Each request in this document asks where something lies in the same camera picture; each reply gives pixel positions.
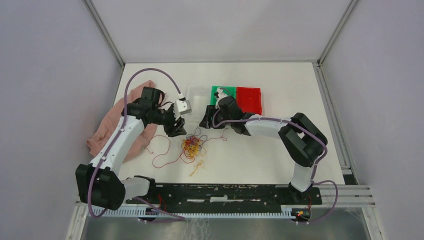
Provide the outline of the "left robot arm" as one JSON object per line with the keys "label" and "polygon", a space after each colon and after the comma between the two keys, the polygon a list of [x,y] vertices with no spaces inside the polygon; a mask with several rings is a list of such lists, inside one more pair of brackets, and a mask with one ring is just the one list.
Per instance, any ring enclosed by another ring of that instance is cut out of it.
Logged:
{"label": "left robot arm", "polygon": [[150,177],[134,176],[120,180],[117,174],[131,146],[149,124],[163,126],[169,138],[186,135],[183,115],[191,112],[190,102],[180,93],[167,109],[160,105],[164,92],[145,87],[141,96],[125,103],[116,129],[102,150],[89,164],[80,164],[75,171],[78,196],[88,205],[117,210],[124,201],[139,197],[149,204],[158,191]]}

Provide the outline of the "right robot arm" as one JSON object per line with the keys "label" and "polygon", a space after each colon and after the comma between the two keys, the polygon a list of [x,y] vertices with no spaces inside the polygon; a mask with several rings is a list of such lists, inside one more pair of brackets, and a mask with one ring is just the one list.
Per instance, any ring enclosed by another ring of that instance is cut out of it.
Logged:
{"label": "right robot arm", "polygon": [[325,135],[301,112],[288,118],[266,117],[242,111],[232,96],[217,103],[217,106],[207,105],[199,127],[222,129],[229,126],[240,135],[280,139],[295,162],[289,199],[295,204],[306,201],[317,165],[328,153]]}

